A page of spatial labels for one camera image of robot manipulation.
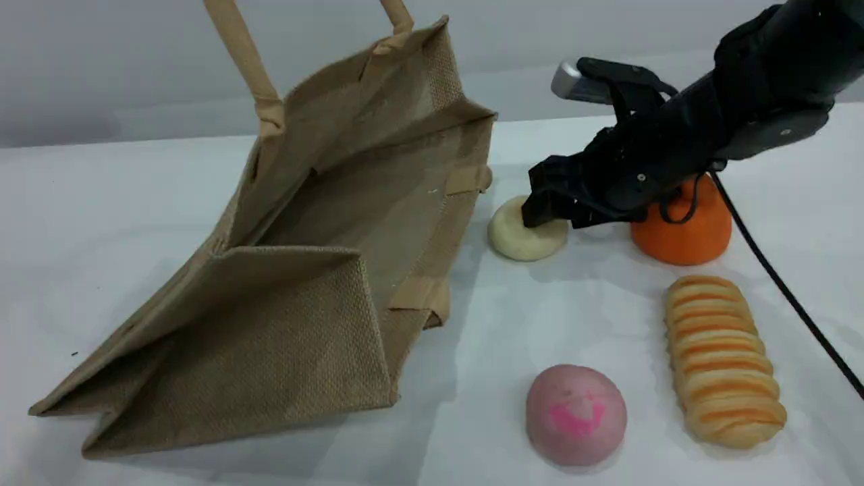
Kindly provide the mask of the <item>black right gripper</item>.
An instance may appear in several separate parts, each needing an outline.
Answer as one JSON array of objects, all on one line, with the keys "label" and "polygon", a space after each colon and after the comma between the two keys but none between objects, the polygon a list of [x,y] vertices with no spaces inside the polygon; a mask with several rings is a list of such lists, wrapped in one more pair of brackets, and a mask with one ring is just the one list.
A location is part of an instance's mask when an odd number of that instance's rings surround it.
[{"label": "black right gripper", "polygon": [[583,151],[549,156],[529,169],[531,193],[520,210],[525,227],[571,221],[580,230],[642,219],[648,205],[709,170],[726,141],[715,101],[648,101],[639,107],[618,101],[613,107],[616,124]]}]

